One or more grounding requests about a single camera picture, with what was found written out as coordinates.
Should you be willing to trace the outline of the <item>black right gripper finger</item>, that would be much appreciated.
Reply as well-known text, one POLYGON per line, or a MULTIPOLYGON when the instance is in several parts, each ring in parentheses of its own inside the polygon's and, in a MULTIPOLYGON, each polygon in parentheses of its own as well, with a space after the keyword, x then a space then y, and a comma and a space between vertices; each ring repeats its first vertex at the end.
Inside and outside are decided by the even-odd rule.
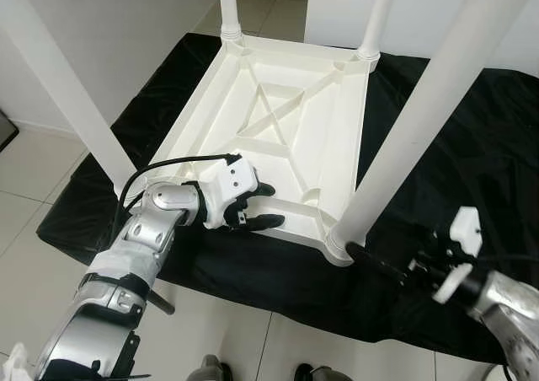
POLYGON ((356 242, 348 242, 345 246, 347 255, 353 259, 356 265, 371 271, 389 284, 396 284, 401 287, 411 287, 411 277, 407 272, 398 269, 392 263, 385 261, 381 257, 370 253, 365 246, 356 242))

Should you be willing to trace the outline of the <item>black flat panel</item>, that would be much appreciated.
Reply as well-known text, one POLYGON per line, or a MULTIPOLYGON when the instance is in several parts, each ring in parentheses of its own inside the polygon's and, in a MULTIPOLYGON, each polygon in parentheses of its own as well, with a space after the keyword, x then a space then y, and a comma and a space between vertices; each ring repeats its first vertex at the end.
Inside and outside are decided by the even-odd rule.
POLYGON ((14 141, 19 132, 19 127, 4 114, 3 109, 0 109, 0 153, 5 148, 8 148, 8 145, 14 141))

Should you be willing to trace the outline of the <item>grey robot foot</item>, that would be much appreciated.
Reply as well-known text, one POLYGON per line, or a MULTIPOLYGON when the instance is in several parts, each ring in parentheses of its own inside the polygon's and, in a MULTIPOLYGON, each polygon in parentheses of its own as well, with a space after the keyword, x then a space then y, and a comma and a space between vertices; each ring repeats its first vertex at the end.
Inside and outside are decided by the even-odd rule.
POLYGON ((207 354, 184 381, 232 381, 232 369, 216 355, 207 354))
POLYGON ((315 367, 301 362, 294 369, 293 381, 351 381, 351 378, 329 366, 315 367))

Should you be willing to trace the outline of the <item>grey robot left foot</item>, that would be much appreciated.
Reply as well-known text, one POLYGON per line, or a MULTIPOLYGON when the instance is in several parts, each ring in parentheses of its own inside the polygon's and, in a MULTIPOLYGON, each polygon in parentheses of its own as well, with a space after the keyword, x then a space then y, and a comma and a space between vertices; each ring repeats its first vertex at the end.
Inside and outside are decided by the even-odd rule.
POLYGON ((207 354, 184 381, 232 381, 232 369, 216 355, 207 354))

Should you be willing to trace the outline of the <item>black metal table leg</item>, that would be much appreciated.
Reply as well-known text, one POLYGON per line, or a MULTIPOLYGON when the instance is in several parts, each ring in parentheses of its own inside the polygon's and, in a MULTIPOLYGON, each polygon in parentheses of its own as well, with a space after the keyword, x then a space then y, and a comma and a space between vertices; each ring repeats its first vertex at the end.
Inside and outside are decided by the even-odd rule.
POLYGON ((166 315, 173 315, 176 313, 176 305, 170 303, 161 293, 157 290, 149 289, 147 290, 147 295, 145 296, 147 304, 154 305, 155 308, 161 310, 166 315))

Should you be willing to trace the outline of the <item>grey robot right foot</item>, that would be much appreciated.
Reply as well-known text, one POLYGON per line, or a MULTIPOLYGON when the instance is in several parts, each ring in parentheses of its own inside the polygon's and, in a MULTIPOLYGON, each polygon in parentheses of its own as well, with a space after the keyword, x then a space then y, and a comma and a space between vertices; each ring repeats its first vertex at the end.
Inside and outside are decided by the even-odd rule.
POLYGON ((351 378, 329 366, 315 367, 301 362, 294 369, 293 381, 351 381, 351 378))

